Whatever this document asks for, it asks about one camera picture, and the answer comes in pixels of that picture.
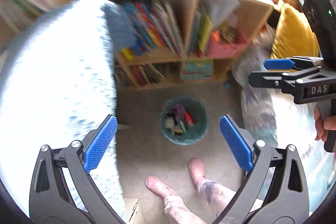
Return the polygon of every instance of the pink slipper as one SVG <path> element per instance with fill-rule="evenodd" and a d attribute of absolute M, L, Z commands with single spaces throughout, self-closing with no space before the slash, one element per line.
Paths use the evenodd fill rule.
<path fill-rule="evenodd" d="M 197 190 L 197 185 L 205 179 L 204 164 L 201 159 L 193 157 L 188 163 L 188 170 L 193 186 Z"/>
<path fill-rule="evenodd" d="M 161 197 L 163 197 L 164 194 L 177 195 L 173 189 L 154 176 L 148 177 L 145 184 L 149 190 Z"/>

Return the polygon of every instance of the blue gripper pad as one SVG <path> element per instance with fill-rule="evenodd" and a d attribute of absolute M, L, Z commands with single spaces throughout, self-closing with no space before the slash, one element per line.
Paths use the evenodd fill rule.
<path fill-rule="evenodd" d="M 227 116 L 220 119 L 220 131 L 229 145 L 240 168 L 250 172 L 253 168 L 252 151 L 244 141 L 235 125 Z"/>
<path fill-rule="evenodd" d="M 111 116 L 97 133 L 84 155 L 84 169 L 86 173 L 96 169 L 107 147 L 118 129 L 117 118 Z"/>
<path fill-rule="evenodd" d="M 295 62 L 290 59 L 266 59 L 264 61 L 265 69 L 290 70 L 295 67 Z"/>

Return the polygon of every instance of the teal stacked item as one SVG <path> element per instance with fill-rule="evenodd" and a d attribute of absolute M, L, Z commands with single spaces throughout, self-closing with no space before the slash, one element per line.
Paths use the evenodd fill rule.
<path fill-rule="evenodd" d="M 172 109 L 177 105 L 182 105 L 186 111 L 190 112 L 195 124 L 192 127 L 188 127 L 186 132 L 182 136 L 173 135 L 171 129 L 166 128 L 165 120 L 167 115 L 172 112 Z M 171 142 L 179 145 L 190 145 L 201 140 L 208 130 L 208 114 L 203 104 L 193 98 L 188 97 L 178 97 L 170 99 L 166 102 L 162 108 L 160 114 L 160 128 L 161 132 L 168 138 Z"/>
<path fill-rule="evenodd" d="M 187 60 L 183 67 L 182 81 L 202 80 L 212 76 L 213 60 Z"/>

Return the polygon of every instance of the floor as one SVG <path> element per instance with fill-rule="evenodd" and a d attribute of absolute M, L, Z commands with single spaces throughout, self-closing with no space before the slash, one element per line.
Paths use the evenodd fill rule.
<path fill-rule="evenodd" d="M 161 134 L 158 116 L 161 106 L 176 96 L 197 98 L 205 105 L 209 129 L 204 139 L 189 145 L 171 143 Z M 166 224 L 160 197 L 150 192 L 144 180 L 149 175 L 160 178 L 173 188 L 186 206 L 206 223 L 216 218 L 207 202 L 197 196 L 187 169 L 193 156 L 205 164 L 206 178 L 237 190 L 243 173 L 219 131 L 219 119 L 228 113 L 241 127 L 243 125 L 240 95 L 234 82 L 190 84 L 188 87 L 130 91 L 118 93 L 117 118 L 130 128 L 117 133 L 117 158 L 124 197 L 140 200 L 146 224 Z"/>

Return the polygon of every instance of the pink basket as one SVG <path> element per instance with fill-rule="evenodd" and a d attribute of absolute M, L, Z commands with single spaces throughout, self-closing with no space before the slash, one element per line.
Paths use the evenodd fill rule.
<path fill-rule="evenodd" d="M 237 25 L 237 31 L 238 38 L 232 44 L 215 42 L 210 38 L 208 53 L 206 55 L 217 59 L 232 58 L 238 51 L 244 49 L 249 44 L 249 41 L 239 25 Z"/>

